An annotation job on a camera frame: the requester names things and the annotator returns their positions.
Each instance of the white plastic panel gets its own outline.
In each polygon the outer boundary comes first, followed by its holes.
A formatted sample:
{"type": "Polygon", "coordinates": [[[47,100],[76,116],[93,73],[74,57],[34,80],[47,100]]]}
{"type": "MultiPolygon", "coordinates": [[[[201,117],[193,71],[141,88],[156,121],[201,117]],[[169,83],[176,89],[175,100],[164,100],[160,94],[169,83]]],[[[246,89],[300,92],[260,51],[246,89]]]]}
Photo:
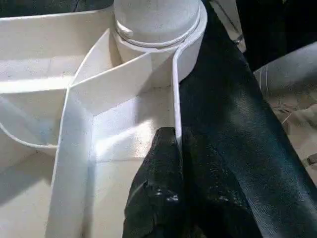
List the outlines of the white plastic panel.
{"type": "Polygon", "coordinates": [[[79,83],[121,64],[112,31],[107,29],[79,67],[73,83],[79,83]]]}
{"type": "Polygon", "coordinates": [[[37,152],[0,174],[1,237],[44,237],[53,165],[53,157],[37,152]]]}
{"type": "Polygon", "coordinates": [[[70,92],[56,156],[47,238],[78,238],[82,232],[92,120],[93,115],[70,92]]]}

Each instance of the white cylindrical post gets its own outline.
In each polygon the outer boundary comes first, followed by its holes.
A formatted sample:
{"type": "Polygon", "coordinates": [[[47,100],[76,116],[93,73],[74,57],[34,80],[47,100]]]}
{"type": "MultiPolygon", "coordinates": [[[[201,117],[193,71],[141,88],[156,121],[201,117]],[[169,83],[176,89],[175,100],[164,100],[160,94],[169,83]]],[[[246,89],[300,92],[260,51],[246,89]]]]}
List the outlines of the white cylindrical post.
{"type": "Polygon", "coordinates": [[[200,0],[114,0],[118,33],[142,47],[173,45],[199,23],[200,0]]]}

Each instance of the black fabric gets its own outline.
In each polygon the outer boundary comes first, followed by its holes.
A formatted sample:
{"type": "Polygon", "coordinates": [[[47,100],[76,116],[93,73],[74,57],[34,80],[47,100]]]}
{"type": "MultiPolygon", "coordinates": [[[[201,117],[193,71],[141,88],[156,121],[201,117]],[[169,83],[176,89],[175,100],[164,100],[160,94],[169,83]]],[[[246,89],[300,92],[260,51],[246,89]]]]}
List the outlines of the black fabric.
{"type": "MultiPolygon", "coordinates": [[[[206,7],[209,23],[198,62],[180,85],[183,128],[205,135],[218,151],[264,237],[316,237],[316,187],[242,54],[206,7]]],[[[184,143],[183,150],[191,146],[184,143]]]]}
{"type": "Polygon", "coordinates": [[[0,17],[97,10],[112,3],[113,0],[0,0],[0,17]]]}
{"type": "Polygon", "coordinates": [[[135,175],[123,238],[180,238],[186,219],[180,152],[172,127],[160,128],[135,175]]]}
{"type": "Polygon", "coordinates": [[[236,3],[252,71],[317,41],[314,0],[236,0],[236,3]]]}
{"type": "Polygon", "coordinates": [[[184,180],[192,223],[211,237],[262,237],[244,193],[208,137],[183,130],[184,180]]]}

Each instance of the white plastic tray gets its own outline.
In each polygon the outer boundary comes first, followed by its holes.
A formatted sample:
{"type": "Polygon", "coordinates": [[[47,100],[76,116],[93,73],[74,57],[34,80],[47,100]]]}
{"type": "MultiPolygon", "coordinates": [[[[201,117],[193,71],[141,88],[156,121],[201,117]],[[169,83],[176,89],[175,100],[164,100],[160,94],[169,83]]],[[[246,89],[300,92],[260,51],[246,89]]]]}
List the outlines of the white plastic tray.
{"type": "Polygon", "coordinates": [[[112,8],[0,19],[0,237],[120,237],[156,130],[175,127],[207,14],[183,43],[140,48],[112,8]]]}

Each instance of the white plastic divider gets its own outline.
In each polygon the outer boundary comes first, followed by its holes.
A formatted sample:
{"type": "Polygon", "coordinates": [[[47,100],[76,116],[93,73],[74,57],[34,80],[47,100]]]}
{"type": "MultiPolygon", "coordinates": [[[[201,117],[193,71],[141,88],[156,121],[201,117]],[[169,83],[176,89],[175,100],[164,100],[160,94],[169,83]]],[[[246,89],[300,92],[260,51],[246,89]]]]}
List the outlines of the white plastic divider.
{"type": "Polygon", "coordinates": [[[86,55],[72,83],[79,83],[121,63],[112,29],[108,28],[86,55]]]}

